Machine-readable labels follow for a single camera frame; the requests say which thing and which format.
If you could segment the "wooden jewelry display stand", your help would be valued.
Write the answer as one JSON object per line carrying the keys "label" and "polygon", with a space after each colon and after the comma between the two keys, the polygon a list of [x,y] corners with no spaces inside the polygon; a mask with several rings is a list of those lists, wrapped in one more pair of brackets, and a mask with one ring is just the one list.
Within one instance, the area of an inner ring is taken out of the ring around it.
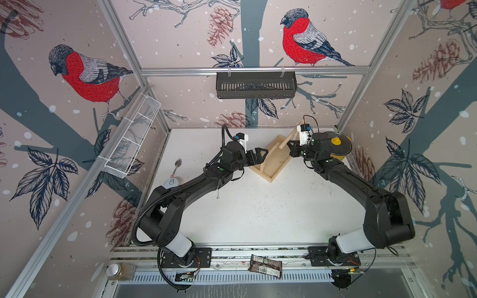
{"label": "wooden jewelry display stand", "polygon": [[304,124],[304,120],[302,120],[287,137],[278,135],[266,147],[268,154],[265,157],[265,161],[260,165],[250,167],[250,169],[258,176],[272,183],[291,160],[291,156],[289,155],[290,149],[287,143],[294,140],[298,135],[298,128],[302,124]]}

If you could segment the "small electronics board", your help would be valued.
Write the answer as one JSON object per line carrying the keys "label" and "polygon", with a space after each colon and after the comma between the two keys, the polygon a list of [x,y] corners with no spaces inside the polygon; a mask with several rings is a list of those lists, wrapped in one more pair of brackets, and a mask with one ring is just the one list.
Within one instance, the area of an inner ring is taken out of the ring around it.
{"label": "small electronics board", "polygon": [[192,283],[195,280],[196,273],[192,272],[177,272],[175,273],[175,283]]}

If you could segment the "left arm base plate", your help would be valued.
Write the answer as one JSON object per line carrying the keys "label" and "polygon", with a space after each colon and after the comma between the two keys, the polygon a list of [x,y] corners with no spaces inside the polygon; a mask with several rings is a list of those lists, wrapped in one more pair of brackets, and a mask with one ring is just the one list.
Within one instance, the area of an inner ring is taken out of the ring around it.
{"label": "left arm base plate", "polygon": [[211,266],[212,249],[196,248],[195,256],[190,261],[185,261],[168,250],[161,250],[159,255],[160,266],[164,268],[184,268],[197,269],[209,268]]}

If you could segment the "metal spoon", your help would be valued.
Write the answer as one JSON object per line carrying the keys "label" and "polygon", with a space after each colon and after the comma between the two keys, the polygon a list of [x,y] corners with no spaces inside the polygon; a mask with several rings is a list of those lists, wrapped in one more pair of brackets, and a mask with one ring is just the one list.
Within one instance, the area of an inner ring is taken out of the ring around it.
{"label": "metal spoon", "polygon": [[171,178],[175,177],[176,170],[181,166],[181,164],[182,164],[182,159],[179,158],[175,161],[175,169],[173,170],[173,172],[170,176]]}

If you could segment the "glass jar with metal lid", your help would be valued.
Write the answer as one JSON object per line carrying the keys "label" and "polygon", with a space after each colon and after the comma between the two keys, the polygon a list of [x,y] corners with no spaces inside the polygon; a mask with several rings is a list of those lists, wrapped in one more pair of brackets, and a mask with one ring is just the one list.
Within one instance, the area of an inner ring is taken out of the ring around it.
{"label": "glass jar with metal lid", "polygon": [[135,265],[129,263],[113,263],[106,268],[109,280],[130,281],[135,276]]}

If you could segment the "yellow pot with black lid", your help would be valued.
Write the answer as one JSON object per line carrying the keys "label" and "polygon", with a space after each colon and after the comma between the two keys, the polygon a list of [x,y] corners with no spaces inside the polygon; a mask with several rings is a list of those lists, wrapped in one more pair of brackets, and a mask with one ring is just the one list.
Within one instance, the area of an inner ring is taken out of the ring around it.
{"label": "yellow pot with black lid", "polygon": [[330,155],[342,161],[353,149],[352,141],[338,132],[329,132]]}

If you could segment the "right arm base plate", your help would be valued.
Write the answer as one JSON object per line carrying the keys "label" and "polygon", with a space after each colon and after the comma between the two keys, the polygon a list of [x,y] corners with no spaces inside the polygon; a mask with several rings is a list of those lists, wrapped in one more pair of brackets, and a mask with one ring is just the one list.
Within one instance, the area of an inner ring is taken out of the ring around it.
{"label": "right arm base plate", "polygon": [[361,261],[357,252],[342,253],[340,250],[323,246],[308,247],[308,254],[304,257],[311,262],[312,266],[345,266],[359,267]]}

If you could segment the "dark snack wrapper packet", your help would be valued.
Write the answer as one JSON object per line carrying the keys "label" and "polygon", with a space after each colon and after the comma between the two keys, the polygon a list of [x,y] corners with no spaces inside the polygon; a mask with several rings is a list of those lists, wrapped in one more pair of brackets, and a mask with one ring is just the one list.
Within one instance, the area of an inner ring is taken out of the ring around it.
{"label": "dark snack wrapper packet", "polygon": [[252,273],[265,274],[281,279],[283,276],[283,262],[252,255],[248,270]]}

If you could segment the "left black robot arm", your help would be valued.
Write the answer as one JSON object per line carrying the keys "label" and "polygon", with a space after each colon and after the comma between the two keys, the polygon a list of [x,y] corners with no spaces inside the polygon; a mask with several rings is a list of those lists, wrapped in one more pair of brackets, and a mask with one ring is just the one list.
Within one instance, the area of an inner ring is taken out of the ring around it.
{"label": "left black robot arm", "polygon": [[236,171],[244,173],[247,167],[265,162],[268,150],[247,150],[247,140],[246,134],[231,135],[227,125],[223,125],[220,150],[199,176],[170,189],[160,186],[153,190],[132,225],[132,243],[138,247],[155,245],[172,252],[182,262],[191,263],[196,246],[180,232],[183,213],[198,199],[234,181]]}

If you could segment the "white mesh wall shelf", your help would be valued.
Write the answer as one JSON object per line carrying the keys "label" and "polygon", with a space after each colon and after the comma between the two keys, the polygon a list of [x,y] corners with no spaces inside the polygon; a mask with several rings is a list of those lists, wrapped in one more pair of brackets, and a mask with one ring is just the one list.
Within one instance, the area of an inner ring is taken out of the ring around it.
{"label": "white mesh wall shelf", "polygon": [[120,179],[132,175],[136,157],[161,108],[161,104],[156,99],[142,93],[141,95],[144,99],[132,118],[126,119],[126,129],[112,154],[107,157],[103,168],[103,172]]}

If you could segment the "black round fixture under rail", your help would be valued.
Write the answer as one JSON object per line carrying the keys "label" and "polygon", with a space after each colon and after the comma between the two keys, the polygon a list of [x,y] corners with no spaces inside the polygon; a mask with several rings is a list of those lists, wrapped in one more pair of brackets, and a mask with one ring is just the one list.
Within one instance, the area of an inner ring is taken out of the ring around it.
{"label": "black round fixture under rail", "polygon": [[333,279],[331,284],[339,290],[347,289],[352,283],[352,275],[348,270],[332,270],[331,277]]}

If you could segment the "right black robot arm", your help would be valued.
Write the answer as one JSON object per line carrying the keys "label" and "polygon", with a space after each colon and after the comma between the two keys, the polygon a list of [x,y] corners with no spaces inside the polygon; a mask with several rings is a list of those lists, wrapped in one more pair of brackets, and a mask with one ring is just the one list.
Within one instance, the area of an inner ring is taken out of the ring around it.
{"label": "right black robot arm", "polygon": [[345,255],[383,249],[415,237],[406,197],[400,192],[375,187],[339,160],[352,151],[348,137],[337,132],[299,131],[299,139],[288,140],[286,144],[293,158],[303,158],[315,173],[340,186],[365,210],[360,228],[329,239],[329,253]]}

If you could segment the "yellow can with white lid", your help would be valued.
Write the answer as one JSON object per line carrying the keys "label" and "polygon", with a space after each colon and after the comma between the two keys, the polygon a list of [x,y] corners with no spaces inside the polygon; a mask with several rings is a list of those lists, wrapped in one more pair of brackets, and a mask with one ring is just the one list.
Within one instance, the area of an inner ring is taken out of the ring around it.
{"label": "yellow can with white lid", "polygon": [[177,178],[169,178],[163,183],[163,187],[165,189],[170,189],[170,188],[173,188],[173,187],[177,187],[179,185],[180,185],[180,183],[179,183],[179,180]]}

